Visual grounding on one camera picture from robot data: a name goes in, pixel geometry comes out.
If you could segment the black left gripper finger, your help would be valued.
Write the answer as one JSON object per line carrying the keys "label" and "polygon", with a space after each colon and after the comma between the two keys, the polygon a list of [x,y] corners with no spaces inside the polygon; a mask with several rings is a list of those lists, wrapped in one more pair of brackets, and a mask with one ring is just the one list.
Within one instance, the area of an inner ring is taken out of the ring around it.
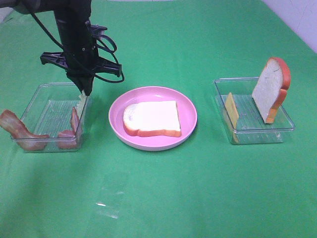
{"label": "black left gripper finger", "polygon": [[94,76],[92,75],[85,75],[84,76],[84,92],[86,96],[90,96],[92,89],[93,89],[93,81]]}
{"label": "black left gripper finger", "polygon": [[76,85],[80,93],[84,92],[84,85],[81,81],[81,76],[70,74],[70,80]]}

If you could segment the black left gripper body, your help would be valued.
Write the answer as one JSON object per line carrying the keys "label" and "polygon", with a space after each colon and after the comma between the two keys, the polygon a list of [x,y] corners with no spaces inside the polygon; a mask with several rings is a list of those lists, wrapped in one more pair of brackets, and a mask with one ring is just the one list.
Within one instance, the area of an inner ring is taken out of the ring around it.
{"label": "black left gripper body", "polygon": [[97,73],[122,76],[122,65],[99,56],[99,49],[112,56],[117,50],[115,42],[107,35],[107,27],[92,25],[89,20],[56,21],[62,52],[44,52],[40,56],[42,64],[51,63],[63,68],[66,72],[80,76],[97,76]]}

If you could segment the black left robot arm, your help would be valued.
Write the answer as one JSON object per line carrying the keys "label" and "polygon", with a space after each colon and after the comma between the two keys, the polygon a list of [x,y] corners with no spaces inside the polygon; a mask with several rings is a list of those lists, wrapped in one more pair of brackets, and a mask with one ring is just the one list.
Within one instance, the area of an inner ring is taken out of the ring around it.
{"label": "black left robot arm", "polygon": [[[66,76],[80,92],[89,96],[94,78],[107,79],[99,73],[109,73],[124,81],[122,66],[117,60],[110,61],[99,55],[99,50],[114,55],[115,42],[104,34],[106,27],[90,22],[91,1],[89,0],[2,0],[0,6],[13,8],[21,14],[30,14],[61,52],[44,52],[42,64],[54,64],[66,71]],[[53,11],[60,41],[57,41],[38,19],[36,13]]]}

